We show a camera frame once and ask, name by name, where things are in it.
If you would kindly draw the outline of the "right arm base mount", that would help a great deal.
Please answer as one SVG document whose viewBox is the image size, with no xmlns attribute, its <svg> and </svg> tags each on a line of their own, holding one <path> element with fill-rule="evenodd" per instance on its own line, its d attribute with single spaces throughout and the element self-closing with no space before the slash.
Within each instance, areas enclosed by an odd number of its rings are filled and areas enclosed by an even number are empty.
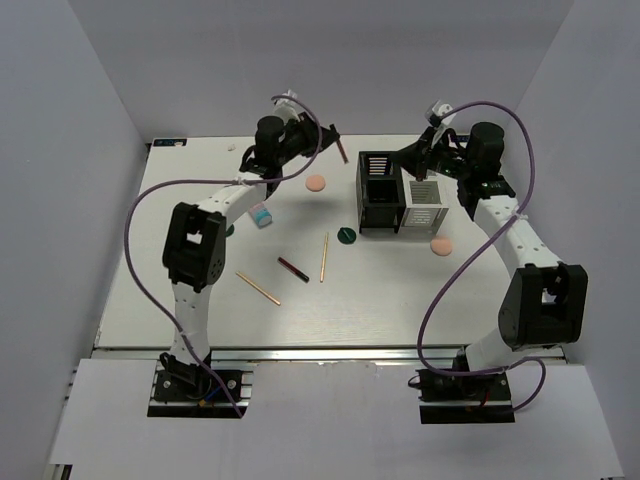
<svg viewBox="0 0 640 480">
<path fill-rule="evenodd" d="M 418 370 L 407 386 L 419 393 L 423 425 L 508 424 L 515 422 L 505 374 L 446 377 Z"/>
</svg>

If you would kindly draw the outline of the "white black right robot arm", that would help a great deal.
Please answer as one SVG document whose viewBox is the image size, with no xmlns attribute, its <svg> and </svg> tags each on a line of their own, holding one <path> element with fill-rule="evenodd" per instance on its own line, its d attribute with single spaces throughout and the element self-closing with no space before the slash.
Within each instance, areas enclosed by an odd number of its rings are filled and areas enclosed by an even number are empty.
<svg viewBox="0 0 640 480">
<path fill-rule="evenodd" d="M 463 349 L 462 364 L 451 374 L 453 390 L 472 399 L 488 385 L 485 371 L 504 371 L 529 354 L 579 340 L 588 275 L 554 254 L 524 215 L 523 203 L 501 173 L 503 128 L 479 122 L 465 145 L 456 145 L 456 139 L 451 129 L 428 127 L 389 160 L 416 180 L 428 171 L 455 179 L 461 206 L 511 277 L 497 327 Z"/>
</svg>

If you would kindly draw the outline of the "gold makeup stick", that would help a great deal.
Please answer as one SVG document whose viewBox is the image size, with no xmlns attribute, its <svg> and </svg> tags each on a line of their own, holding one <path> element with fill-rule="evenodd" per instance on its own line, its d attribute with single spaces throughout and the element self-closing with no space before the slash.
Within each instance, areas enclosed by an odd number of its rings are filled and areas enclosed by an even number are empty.
<svg viewBox="0 0 640 480">
<path fill-rule="evenodd" d="M 320 276 L 319 276 L 320 283 L 324 283 L 324 280 L 325 280 L 328 246 L 329 246 L 329 232 L 326 232 L 324 236 L 323 250 L 322 250 L 321 268 L 320 268 Z"/>
<path fill-rule="evenodd" d="M 262 296 L 264 296 L 266 299 L 268 299 L 273 304 L 275 304 L 277 306 L 281 306 L 282 305 L 281 301 L 277 297 L 275 297 L 273 294 L 271 294 L 269 291 L 267 291 L 261 285 L 256 283 L 253 279 L 251 279 L 245 273 L 243 273 L 241 271 L 236 271 L 235 274 L 236 274 L 237 277 L 239 277 L 241 280 L 243 280 L 245 283 L 247 283 L 251 288 L 253 288 L 257 292 L 259 292 Z"/>
</svg>

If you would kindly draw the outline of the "white pink teal spray bottle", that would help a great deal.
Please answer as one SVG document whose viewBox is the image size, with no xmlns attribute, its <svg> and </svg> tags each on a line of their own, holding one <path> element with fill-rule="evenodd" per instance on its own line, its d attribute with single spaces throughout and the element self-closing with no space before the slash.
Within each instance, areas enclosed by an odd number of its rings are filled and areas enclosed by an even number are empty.
<svg viewBox="0 0 640 480">
<path fill-rule="evenodd" d="M 254 224 L 260 229 L 270 225 L 273 221 L 272 215 L 264 203 L 258 203 L 251 207 L 248 210 L 248 214 Z"/>
</svg>

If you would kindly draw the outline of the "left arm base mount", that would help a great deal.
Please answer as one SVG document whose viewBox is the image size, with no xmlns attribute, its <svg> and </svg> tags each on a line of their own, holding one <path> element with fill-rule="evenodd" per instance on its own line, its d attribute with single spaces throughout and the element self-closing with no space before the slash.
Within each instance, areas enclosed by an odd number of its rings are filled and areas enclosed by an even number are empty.
<svg viewBox="0 0 640 480">
<path fill-rule="evenodd" d="M 253 372 L 213 366 L 218 378 L 198 364 L 183 364 L 168 352 L 156 363 L 147 407 L 149 418 L 239 420 L 251 398 Z"/>
</svg>

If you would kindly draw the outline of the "pink round makeup puff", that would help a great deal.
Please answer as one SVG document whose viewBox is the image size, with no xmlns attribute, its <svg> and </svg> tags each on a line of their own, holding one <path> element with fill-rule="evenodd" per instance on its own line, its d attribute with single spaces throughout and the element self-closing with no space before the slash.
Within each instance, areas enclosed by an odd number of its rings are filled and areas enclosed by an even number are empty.
<svg viewBox="0 0 640 480">
<path fill-rule="evenodd" d="M 326 188 L 326 180 L 322 175 L 311 175 L 306 178 L 305 186 L 311 192 L 320 192 Z"/>
</svg>

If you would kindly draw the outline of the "red lip gloss tube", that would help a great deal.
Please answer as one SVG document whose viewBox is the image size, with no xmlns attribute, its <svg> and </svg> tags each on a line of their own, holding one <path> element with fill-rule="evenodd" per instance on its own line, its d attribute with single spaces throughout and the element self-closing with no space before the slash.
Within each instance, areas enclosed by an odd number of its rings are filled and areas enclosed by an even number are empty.
<svg viewBox="0 0 640 480">
<path fill-rule="evenodd" d="M 304 283 L 308 283 L 310 281 L 310 277 L 307 274 L 302 272 L 298 267 L 296 267 L 295 265 L 293 265 L 292 263 L 290 263 L 289 261 L 287 261 L 283 257 L 278 257 L 277 258 L 277 262 L 283 268 L 285 268 L 292 275 L 294 275 L 296 278 L 298 278 L 299 280 L 303 281 Z"/>
</svg>

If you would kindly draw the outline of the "red black lip gloss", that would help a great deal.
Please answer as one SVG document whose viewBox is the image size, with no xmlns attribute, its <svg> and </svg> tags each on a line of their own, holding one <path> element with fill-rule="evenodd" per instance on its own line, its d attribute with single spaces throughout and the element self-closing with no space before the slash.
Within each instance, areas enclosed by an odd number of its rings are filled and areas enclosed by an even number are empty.
<svg viewBox="0 0 640 480">
<path fill-rule="evenodd" d="M 340 152 L 340 155 L 341 155 L 341 158 L 342 158 L 344 164 L 348 164 L 349 163 L 349 159 L 348 159 L 348 156 L 346 154 L 346 151 L 344 149 L 344 146 L 343 146 L 341 140 L 336 140 L 336 146 L 338 147 L 338 150 Z"/>
</svg>

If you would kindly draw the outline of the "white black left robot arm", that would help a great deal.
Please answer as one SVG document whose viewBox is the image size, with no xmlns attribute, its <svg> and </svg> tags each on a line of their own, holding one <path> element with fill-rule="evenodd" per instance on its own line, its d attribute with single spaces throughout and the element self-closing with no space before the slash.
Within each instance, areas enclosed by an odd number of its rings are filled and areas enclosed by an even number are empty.
<svg viewBox="0 0 640 480">
<path fill-rule="evenodd" d="M 288 121 L 263 117 L 254 144 L 242 156 L 239 181 L 206 200 L 174 207 L 162 263 L 171 281 L 179 326 L 160 362 L 188 398 L 202 398 L 211 387 L 211 374 L 200 364 L 210 363 L 209 300 L 224 270 L 227 228 L 275 192 L 284 165 L 298 156 L 310 158 L 339 138 L 334 125 L 319 127 L 305 113 Z"/>
</svg>

